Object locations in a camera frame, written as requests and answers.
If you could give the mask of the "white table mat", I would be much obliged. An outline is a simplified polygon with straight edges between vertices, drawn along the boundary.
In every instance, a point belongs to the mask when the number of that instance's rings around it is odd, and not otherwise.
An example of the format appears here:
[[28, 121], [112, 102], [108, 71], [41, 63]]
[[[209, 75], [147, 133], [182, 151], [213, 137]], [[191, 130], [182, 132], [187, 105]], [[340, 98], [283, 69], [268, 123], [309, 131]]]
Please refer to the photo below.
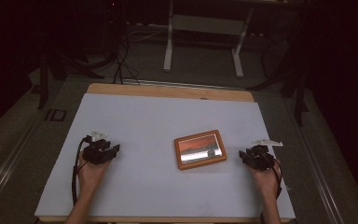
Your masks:
[[[181, 171], [175, 139], [220, 132], [227, 160]], [[79, 142], [91, 131], [120, 146], [91, 215], [94, 217], [257, 218], [262, 205], [240, 151], [268, 138], [258, 104], [162, 97], [84, 95], [52, 169], [38, 217], [66, 217]]]

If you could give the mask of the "person's left hand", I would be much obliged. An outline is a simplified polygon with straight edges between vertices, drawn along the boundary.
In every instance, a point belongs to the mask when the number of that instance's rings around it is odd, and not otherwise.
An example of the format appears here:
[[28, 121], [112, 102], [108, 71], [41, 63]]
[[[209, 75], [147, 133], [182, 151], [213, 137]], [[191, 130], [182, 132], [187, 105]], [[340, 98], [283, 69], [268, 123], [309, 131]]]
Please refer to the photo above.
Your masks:
[[95, 192], [101, 185], [105, 172], [111, 161], [95, 165], [83, 159], [83, 152], [79, 156], [80, 165], [77, 169], [80, 191]]

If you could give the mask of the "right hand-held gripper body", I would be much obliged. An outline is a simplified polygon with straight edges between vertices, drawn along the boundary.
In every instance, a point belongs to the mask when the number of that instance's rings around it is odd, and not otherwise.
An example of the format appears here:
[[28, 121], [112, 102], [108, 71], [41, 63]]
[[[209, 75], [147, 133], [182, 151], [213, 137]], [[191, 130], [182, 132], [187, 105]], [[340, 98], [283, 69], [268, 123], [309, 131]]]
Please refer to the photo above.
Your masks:
[[274, 166], [274, 157], [269, 154], [269, 147], [282, 147], [282, 142], [269, 139], [256, 140], [254, 146], [247, 148], [244, 154], [244, 163], [253, 169], [267, 171]]

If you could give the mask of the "black floor plate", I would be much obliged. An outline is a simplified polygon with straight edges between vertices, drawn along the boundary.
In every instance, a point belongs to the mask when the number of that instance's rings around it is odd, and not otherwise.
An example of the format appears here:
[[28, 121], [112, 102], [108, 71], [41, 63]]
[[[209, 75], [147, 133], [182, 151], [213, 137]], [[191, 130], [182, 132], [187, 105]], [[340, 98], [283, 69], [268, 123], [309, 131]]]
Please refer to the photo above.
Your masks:
[[50, 109], [46, 114], [44, 121], [64, 121], [67, 115], [66, 110]]

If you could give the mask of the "person's right hand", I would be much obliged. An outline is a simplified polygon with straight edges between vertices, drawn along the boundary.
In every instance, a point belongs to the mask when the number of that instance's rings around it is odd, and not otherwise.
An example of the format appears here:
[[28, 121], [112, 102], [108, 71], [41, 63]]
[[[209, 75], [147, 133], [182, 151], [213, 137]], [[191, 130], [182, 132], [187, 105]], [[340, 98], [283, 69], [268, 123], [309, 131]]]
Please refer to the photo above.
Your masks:
[[281, 193], [282, 171], [278, 160], [275, 160], [274, 166], [267, 171], [250, 168], [250, 172], [262, 198], [274, 196], [277, 199], [279, 197]]

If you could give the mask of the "orange framed picture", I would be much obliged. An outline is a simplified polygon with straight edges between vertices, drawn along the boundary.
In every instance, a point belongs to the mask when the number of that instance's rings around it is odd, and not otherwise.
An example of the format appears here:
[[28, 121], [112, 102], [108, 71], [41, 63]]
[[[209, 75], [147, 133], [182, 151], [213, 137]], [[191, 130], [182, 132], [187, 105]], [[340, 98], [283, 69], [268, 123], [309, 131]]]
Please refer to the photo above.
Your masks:
[[176, 138], [174, 147], [179, 170], [193, 169], [227, 159], [218, 130]]

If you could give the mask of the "black stand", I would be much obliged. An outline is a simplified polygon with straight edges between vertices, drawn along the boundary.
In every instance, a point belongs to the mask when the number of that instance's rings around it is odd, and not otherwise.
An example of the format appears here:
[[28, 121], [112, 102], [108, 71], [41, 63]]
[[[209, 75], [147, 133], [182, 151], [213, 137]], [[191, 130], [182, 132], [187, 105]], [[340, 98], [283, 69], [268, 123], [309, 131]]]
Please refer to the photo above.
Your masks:
[[309, 54], [305, 52], [305, 49], [300, 41], [294, 40], [271, 76], [266, 81], [247, 88], [248, 91], [260, 91], [283, 81], [280, 90], [281, 97], [290, 98], [293, 94], [296, 95], [294, 117], [300, 127], [303, 126], [302, 113], [307, 111], [304, 97]]

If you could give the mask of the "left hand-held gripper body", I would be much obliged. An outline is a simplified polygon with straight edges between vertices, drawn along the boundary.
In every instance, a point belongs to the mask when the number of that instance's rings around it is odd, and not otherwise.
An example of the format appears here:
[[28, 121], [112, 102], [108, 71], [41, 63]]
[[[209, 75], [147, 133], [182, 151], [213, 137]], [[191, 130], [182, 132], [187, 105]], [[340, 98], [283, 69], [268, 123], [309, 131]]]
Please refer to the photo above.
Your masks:
[[106, 138], [106, 134], [92, 131], [86, 137], [89, 145], [84, 148], [82, 158], [94, 165], [111, 161], [114, 158], [114, 150], [111, 148], [111, 142]]

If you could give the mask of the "white metal desk frame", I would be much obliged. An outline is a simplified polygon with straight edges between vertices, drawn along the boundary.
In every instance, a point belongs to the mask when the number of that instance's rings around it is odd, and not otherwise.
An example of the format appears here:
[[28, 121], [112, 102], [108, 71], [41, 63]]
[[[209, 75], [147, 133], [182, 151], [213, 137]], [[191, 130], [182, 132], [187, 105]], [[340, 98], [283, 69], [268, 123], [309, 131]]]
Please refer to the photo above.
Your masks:
[[235, 74], [237, 78], [244, 78], [240, 54], [254, 10], [254, 7], [249, 7], [245, 13], [245, 19], [241, 21], [208, 18], [177, 14], [174, 12], [174, 0], [169, 0], [168, 35], [162, 70], [170, 72], [172, 69], [173, 33], [175, 31], [185, 31], [201, 35], [230, 35], [238, 38], [237, 44], [231, 49]]

